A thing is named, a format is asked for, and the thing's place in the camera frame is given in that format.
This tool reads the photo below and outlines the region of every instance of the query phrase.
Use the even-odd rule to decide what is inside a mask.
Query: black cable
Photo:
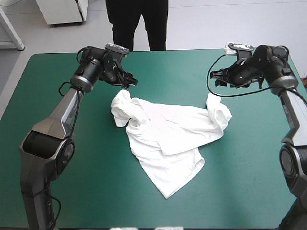
[[[267,88],[264,88],[264,89],[261,89],[261,90],[258,90],[258,91],[253,91],[253,92],[247,92],[247,93],[242,93],[242,94],[234,94],[234,95],[219,95],[219,94],[216,94],[214,93],[210,87],[209,87],[209,74],[211,72],[211,69],[213,68],[213,66],[221,59],[223,58],[224,56],[226,56],[226,54],[224,55],[221,55],[219,58],[217,58],[217,60],[210,66],[209,70],[208,70],[208,74],[207,74],[207,89],[209,90],[210,93],[212,93],[213,95],[215,96],[218,96],[218,97],[225,97],[225,98],[229,98],[229,97],[239,97],[239,96],[245,96],[245,95],[250,95],[250,94],[254,94],[254,93],[259,93],[259,92],[263,92],[263,91],[266,91],[266,90],[269,90],[269,89],[283,89],[286,90],[286,91],[290,91],[292,93],[294,93],[295,95],[297,95],[299,98],[301,98],[303,100],[303,102],[307,105],[307,101],[306,99],[300,94],[298,93],[297,91],[293,90],[293,89],[290,89],[290,88],[286,88],[286,87],[282,87],[282,86],[271,86],[271,87],[267,87]]]
[[[73,131],[75,129],[75,126],[76,126],[76,123],[77,123],[77,117],[78,117],[78,113],[79,113],[79,107],[80,107],[80,100],[81,100],[81,97],[80,97],[80,92],[84,95],[84,91],[81,87],[78,87],[76,85],[74,85],[73,83],[71,83],[70,81],[65,81],[61,84],[61,86],[59,87],[59,94],[61,96],[64,96],[64,94],[62,94],[61,92],[61,89],[63,88],[63,86],[65,84],[70,84],[71,85],[71,88],[77,90],[77,108],[76,108],[76,114],[75,114],[75,118],[74,118],[74,121],[73,121],[73,124],[72,124],[72,127],[71,127],[71,133],[69,134],[68,136],[68,139],[71,140],[71,137],[72,137],[72,134],[73,134]],[[51,199],[54,199],[57,201],[58,205],[59,205],[59,210],[58,210],[58,213],[55,217],[55,222],[57,221],[58,217],[59,217],[59,214],[61,212],[61,202],[59,199],[57,199],[56,197],[52,196],[52,195],[49,195],[48,193],[46,193],[46,196],[50,197]]]
[[[62,207],[62,206],[61,206],[61,202],[60,202],[60,200],[57,199],[56,197],[54,197],[54,196],[52,196],[52,195],[49,195],[49,194],[47,194],[47,193],[46,193],[46,196],[50,197],[51,199],[56,200],[57,203],[58,203],[58,205],[59,205],[58,213],[57,213],[57,215],[56,215],[56,217],[55,217],[55,219],[54,219],[54,222],[56,223],[56,222],[57,222],[57,219],[58,219],[58,217],[59,217],[59,214],[60,214],[60,212],[61,212],[61,207]]]

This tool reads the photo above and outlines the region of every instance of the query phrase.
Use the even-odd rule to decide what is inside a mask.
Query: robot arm
[[[271,92],[278,95],[290,127],[282,139],[280,164],[289,190],[296,202],[279,229],[300,230],[307,227],[307,102],[297,93],[298,81],[288,64],[288,48],[259,46],[253,48],[228,44],[226,53],[236,54],[237,62],[226,69],[211,72],[216,86],[248,87],[265,79]]]
[[[98,80],[123,88],[137,84],[120,65],[128,53],[128,49],[113,44],[107,44],[106,49],[81,49],[81,58],[77,59],[80,66],[70,80],[71,88],[21,143],[20,185],[31,230],[55,227],[52,199],[56,198],[51,195],[50,182],[61,175],[73,156],[75,144],[71,136],[83,96],[92,91]]]

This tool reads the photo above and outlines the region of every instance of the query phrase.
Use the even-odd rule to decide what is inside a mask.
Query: black pants
[[[106,0],[115,44],[133,50],[135,29],[142,15],[150,50],[166,50],[168,0]]]

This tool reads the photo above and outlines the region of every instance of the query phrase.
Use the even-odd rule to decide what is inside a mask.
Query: green table
[[[204,107],[205,73],[223,50],[132,52],[123,67],[139,80],[132,97],[154,103]],[[0,121],[0,227],[27,227],[19,187],[18,146],[32,125],[60,101],[58,87],[78,63],[76,54],[30,58]],[[214,69],[235,57],[224,57]],[[254,91],[215,88],[222,94]],[[75,129],[76,152],[52,183],[62,201],[62,228],[183,226],[274,228],[295,197],[288,192],[279,149],[288,131],[279,98],[269,91],[222,99],[233,118],[224,136],[200,147],[206,164],[186,186],[165,200],[132,155],[125,128],[115,126],[110,104],[121,88],[98,82],[82,100]],[[299,92],[306,96],[300,83]]]

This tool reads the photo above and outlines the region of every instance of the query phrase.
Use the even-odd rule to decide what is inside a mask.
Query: white floor
[[[46,25],[35,0],[5,7],[26,48],[0,50],[0,118],[33,54],[77,52],[112,42],[105,1],[89,2],[83,25],[58,28]],[[169,4],[168,50],[222,48],[233,41],[285,45],[300,76],[307,74],[307,0],[169,0]],[[149,50],[143,20],[135,33],[135,50]]]

